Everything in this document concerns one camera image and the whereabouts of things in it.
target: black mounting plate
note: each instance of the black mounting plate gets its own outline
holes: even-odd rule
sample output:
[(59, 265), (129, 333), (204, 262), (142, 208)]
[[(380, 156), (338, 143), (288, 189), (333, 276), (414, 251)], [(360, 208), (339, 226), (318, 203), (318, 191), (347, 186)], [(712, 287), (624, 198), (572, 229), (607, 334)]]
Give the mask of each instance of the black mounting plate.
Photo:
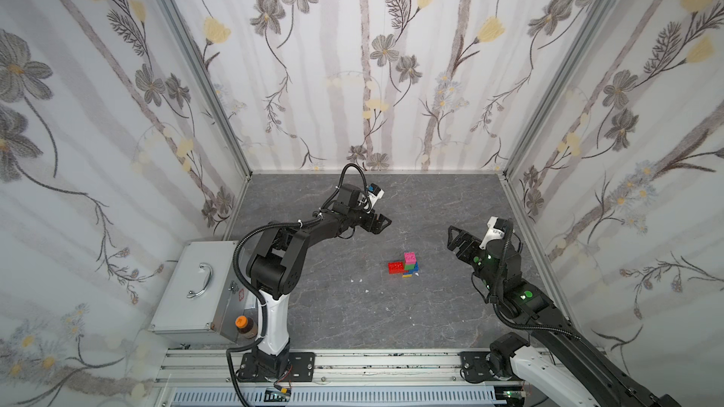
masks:
[[(289, 362), (292, 371), (281, 382), (311, 382), (314, 376), (314, 352), (289, 352)], [(251, 352), (244, 354), (241, 359), (241, 366), (236, 371), (239, 382), (268, 382), (267, 378), (258, 374), (256, 362)]]

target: bottle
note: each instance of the bottle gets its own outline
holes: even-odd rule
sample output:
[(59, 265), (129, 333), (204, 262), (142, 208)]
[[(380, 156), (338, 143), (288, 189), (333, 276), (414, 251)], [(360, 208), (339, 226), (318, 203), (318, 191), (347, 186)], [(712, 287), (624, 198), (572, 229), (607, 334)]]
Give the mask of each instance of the bottle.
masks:
[(258, 332), (258, 327), (253, 319), (246, 316), (236, 318), (236, 329), (239, 330), (241, 336), (248, 340), (252, 340)]

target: black robot arm segment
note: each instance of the black robot arm segment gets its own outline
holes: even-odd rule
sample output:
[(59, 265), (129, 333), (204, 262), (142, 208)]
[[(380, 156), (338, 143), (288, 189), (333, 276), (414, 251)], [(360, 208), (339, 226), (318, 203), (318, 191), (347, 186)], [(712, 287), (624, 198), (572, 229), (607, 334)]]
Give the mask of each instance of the black robot arm segment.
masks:
[(246, 266), (252, 286), (278, 300), (292, 292), (299, 282), (309, 247), (357, 226), (373, 234), (385, 230), (392, 221), (371, 208), (384, 192), (375, 184), (366, 189), (367, 192), (354, 185), (340, 185), (337, 199), (315, 213), (310, 225), (264, 231)]
[[(467, 231), (450, 226), (448, 250), (454, 251), (459, 260), (473, 267), (474, 275), (483, 280), (489, 291), (497, 294), (497, 298), (488, 295), (485, 300), (486, 303), (497, 303), (507, 320), (503, 322), (510, 322), (508, 325), (512, 328), (530, 331), (534, 338), (561, 360), (601, 407), (679, 407), (671, 396), (658, 398), (631, 379), (581, 336), (553, 300), (523, 278), (520, 254), (512, 247), (502, 258), (505, 242), (502, 236), (512, 233), (511, 222), (498, 220), (493, 224), (491, 220), (489, 227), (501, 231), (493, 240), (487, 239), (490, 231), (486, 238), (479, 239)], [(502, 276), (497, 278), (497, 290), (494, 290), (500, 264), (505, 266)], [(491, 365), (496, 366), (494, 371), (503, 368), (505, 372), (506, 364), (501, 363), (501, 359), (505, 360), (500, 356), (497, 356), (498, 361), (491, 358)]]

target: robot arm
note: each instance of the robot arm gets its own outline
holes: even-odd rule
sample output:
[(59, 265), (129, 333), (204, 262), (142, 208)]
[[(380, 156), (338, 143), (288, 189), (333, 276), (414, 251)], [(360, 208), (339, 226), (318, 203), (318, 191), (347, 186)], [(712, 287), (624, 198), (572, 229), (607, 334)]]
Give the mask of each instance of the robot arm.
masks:
[(510, 248), (503, 258), (504, 238), (510, 243), (506, 234), (512, 233), (511, 222), (493, 217), (488, 225), (494, 230), (489, 229), (482, 240), (450, 226), (448, 249), (483, 280), (491, 291), (484, 300), (494, 304), (498, 317), (509, 327), (530, 331), (575, 377), (547, 365), (524, 339), (509, 333), (490, 346), (486, 362), (490, 379), (517, 375), (537, 385), (561, 407), (680, 407), (671, 396), (658, 398), (631, 379), (585, 339), (543, 291), (523, 278), (517, 251)]
[[(267, 334), (251, 352), (260, 375), (278, 379), (287, 368), (290, 352), (287, 331), (289, 293), (299, 283), (309, 247), (322, 240), (339, 237), (357, 226), (380, 234), (392, 223), (373, 209), (385, 192), (375, 184), (364, 189), (342, 184), (338, 187), (337, 199), (331, 205), (327, 204), (328, 200), (320, 208), (312, 225), (272, 228), (261, 235), (246, 265), (246, 275), (251, 285), (261, 293), (267, 307)], [(262, 328), (261, 315), (259, 322)]]

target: silver metal box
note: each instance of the silver metal box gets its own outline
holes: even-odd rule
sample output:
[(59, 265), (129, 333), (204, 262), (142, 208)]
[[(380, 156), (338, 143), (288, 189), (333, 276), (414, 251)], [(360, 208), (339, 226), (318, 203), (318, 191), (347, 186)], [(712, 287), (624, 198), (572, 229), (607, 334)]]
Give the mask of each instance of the silver metal box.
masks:
[(230, 344), (244, 311), (243, 286), (231, 267), (238, 240), (192, 242), (153, 315), (149, 330), (179, 344)]

